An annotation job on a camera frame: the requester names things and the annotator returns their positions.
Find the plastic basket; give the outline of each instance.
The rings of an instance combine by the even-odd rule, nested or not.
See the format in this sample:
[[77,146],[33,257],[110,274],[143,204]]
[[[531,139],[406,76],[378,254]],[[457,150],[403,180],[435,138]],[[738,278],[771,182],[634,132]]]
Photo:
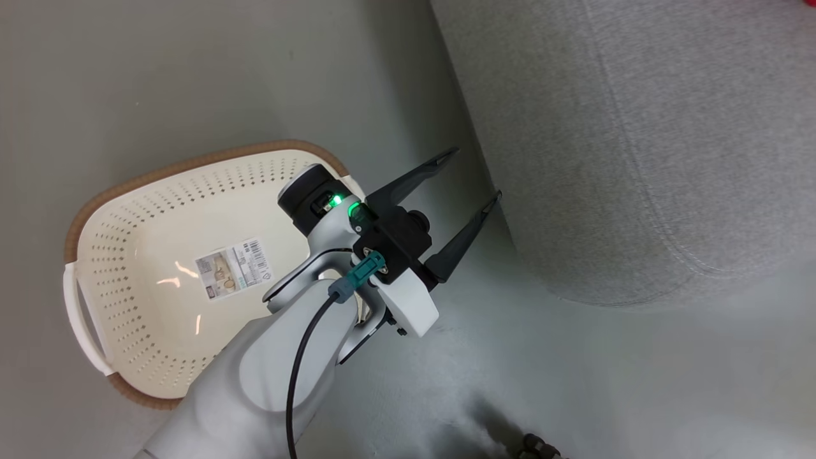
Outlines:
[[[308,256],[306,238],[277,206],[277,194],[313,163],[363,196],[329,152],[282,140],[165,167],[82,208],[65,242],[65,304],[85,355],[123,395],[151,408],[175,407],[233,336],[268,314],[266,289]],[[225,258],[214,255],[244,243],[256,256],[253,279],[236,276],[234,266],[221,270]],[[207,283],[218,275],[213,290]],[[211,298],[214,291],[223,295]]]

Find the sticker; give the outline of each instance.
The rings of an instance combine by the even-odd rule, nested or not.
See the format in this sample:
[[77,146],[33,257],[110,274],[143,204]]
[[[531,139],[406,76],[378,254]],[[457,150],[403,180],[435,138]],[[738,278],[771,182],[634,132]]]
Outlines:
[[196,260],[200,279],[210,300],[272,280],[260,239],[253,238]]

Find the gray floor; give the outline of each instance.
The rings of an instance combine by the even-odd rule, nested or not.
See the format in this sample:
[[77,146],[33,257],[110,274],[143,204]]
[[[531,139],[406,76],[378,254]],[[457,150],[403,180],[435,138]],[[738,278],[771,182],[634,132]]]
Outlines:
[[[116,393],[65,316],[64,234],[102,189],[300,138],[367,189],[462,146],[409,202],[438,242],[490,192],[421,2],[5,1],[0,69],[0,457],[127,459],[166,417]],[[528,277],[494,219],[424,339],[384,330],[339,369],[301,455],[492,457],[523,429],[574,459],[813,457],[814,279],[659,314],[585,308]]]

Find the gray sofa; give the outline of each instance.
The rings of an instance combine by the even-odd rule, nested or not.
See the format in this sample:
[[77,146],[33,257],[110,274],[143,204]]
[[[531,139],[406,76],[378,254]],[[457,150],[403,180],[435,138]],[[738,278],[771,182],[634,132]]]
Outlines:
[[816,9],[433,0],[513,241],[604,306],[754,283],[816,245]]

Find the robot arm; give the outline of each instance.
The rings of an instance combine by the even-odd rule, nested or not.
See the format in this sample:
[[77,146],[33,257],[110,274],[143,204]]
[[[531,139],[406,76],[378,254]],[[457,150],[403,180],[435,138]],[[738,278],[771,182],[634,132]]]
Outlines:
[[380,326],[396,324],[402,335],[422,336],[439,316],[430,291],[448,279],[501,197],[497,193],[427,264],[419,262],[431,246],[428,220],[398,204],[456,151],[447,150],[374,192],[370,205],[323,166],[295,177],[278,204],[307,236],[312,255],[264,295],[273,315],[249,322],[229,342],[136,459],[288,457],[288,386],[301,338],[329,297],[334,281],[318,279],[327,270],[350,276],[374,251],[385,262],[369,282],[353,283],[372,309],[369,320],[357,324],[357,304],[348,301],[333,304],[315,325],[296,373],[295,439],[328,392],[335,365]]

